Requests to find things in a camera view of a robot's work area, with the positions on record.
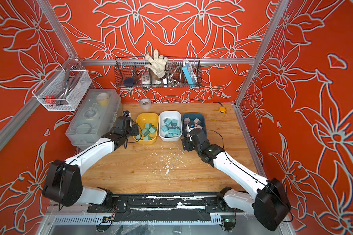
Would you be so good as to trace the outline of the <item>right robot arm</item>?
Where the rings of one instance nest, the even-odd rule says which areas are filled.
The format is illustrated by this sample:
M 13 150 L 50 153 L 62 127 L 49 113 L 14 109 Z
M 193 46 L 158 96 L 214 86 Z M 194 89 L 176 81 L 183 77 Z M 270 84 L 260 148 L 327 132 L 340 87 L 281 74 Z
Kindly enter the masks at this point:
M 291 212 L 291 204 L 281 181 L 260 176 L 236 161 L 224 146 L 211 144 L 202 129 L 193 129 L 181 140 L 185 151 L 195 151 L 200 159 L 225 173 L 245 192 L 230 187 L 222 189 L 217 197 L 224 207 L 239 209 L 255 216 L 258 222 L 275 231 Z

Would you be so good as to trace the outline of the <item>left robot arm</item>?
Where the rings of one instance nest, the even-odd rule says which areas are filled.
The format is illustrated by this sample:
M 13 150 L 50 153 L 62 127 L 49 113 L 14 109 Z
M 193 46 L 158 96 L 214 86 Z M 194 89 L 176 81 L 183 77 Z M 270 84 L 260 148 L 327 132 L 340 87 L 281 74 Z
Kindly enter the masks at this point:
M 112 192 L 102 188 L 85 187 L 82 175 L 96 162 L 120 147 L 127 147 L 128 139 L 139 134 L 139 125 L 124 111 L 115 126 L 96 143 L 81 153 L 65 160 L 51 163 L 42 195 L 58 204 L 70 207 L 74 204 L 91 204 L 108 211 L 113 208 Z

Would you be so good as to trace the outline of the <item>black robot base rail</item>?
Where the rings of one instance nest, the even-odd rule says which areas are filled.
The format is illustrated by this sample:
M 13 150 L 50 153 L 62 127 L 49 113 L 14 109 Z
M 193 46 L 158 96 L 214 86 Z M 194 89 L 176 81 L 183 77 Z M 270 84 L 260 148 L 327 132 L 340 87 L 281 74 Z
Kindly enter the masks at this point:
M 89 204 L 88 213 L 110 215 L 115 222 L 219 222 L 212 216 L 234 216 L 242 210 L 231 209 L 217 192 L 128 193 L 112 195 L 111 207 Z

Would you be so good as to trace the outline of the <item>blue plug pile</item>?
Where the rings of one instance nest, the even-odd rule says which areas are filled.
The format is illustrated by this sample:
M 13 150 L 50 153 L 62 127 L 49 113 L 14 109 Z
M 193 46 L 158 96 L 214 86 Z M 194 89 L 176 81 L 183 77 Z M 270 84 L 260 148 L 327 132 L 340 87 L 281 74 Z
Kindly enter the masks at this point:
M 172 120 L 169 119 L 169 118 L 166 118 L 166 119 L 164 120 L 164 124 L 165 124 L 165 125 L 171 125 L 171 123 L 172 123 Z
M 168 133 L 168 134 L 166 134 L 166 136 L 165 136 L 166 138 L 173 138 L 174 137 L 174 135 L 173 134 L 171 134 L 171 133 Z
M 171 127 L 168 129 L 168 134 L 171 134 L 171 135 L 174 135 L 175 134 L 175 128 L 174 127 Z

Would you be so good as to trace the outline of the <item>pink plug pile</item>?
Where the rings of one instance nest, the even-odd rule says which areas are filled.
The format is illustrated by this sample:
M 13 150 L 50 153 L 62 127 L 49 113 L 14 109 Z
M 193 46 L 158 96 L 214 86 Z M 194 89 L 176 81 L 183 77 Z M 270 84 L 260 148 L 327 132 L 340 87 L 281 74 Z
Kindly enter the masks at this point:
M 183 124 L 187 125 L 190 122 L 190 118 L 187 117 L 183 120 Z

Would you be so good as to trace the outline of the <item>blue plug top pile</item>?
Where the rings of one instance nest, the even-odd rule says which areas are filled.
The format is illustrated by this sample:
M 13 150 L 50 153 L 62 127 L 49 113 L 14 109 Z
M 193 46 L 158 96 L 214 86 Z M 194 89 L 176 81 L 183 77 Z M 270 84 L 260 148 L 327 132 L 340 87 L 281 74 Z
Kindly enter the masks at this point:
M 169 118 L 166 118 L 166 119 L 164 120 L 164 124 L 165 124 L 165 125 L 171 125 L 171 123 L 172 123 L 172 120 L 169 119 Z

